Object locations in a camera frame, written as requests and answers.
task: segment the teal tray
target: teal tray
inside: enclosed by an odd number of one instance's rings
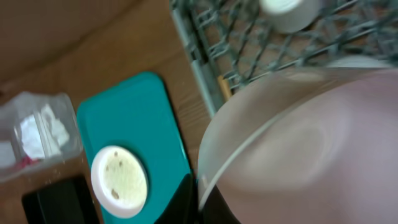
[[[130,150],[146,169],[149,191],[135,217],[122,219],[101,207],[104,222],[155,223],[191,169],[161,79],[138,74],[84,101],[77,112],[81,138],[91,167],[105,146]]]

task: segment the clear plastic bin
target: clear plastic bin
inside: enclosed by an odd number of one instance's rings
[[[0,182],[71,159],[82,150],[66,94],[23,92],[0,107]]]

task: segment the dish rack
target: dish rack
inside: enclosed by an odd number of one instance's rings
[[[210,117],[231,95],[278,70],[357,54],[398,64],[397,0],[324,0],[319,17],[289,35],[274,31],[261,10],[245,15],[244,2],[170,2]]]

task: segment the wooden countertop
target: wooden countertop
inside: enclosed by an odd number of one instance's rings
[[[198,148],[210,119],[167,1],[131,4],[62,54],[1,83],[1,99],[6,101],[21,91],[65,92],[77,110],[84,99],[145,70],[163,78],[192,167],[196,168]],[[27,223],[21,202],[24,194],[78,174],[84,174],[91,185],[84,152],[64,164],[1,184],[0,224]],[[95,204],[100,214],[98,202]]]

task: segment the brown wooden surface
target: brown wooden surface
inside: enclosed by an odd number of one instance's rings
[[[21,91],[65,92],[77,110],[84,99],[150,70],[164,79],[192,166],[197,166],[198,147],[210,119],[167,1],[135,1],[83,40],[68,44],[62,54],[30,65],[27,72],[4,73],[7,78],[0,83],[1,101]],[[27,223],[21,203],[24,194],[78,174],[84,174],[90,185],[84,152],[64,164],[0,184],[0,224]]]

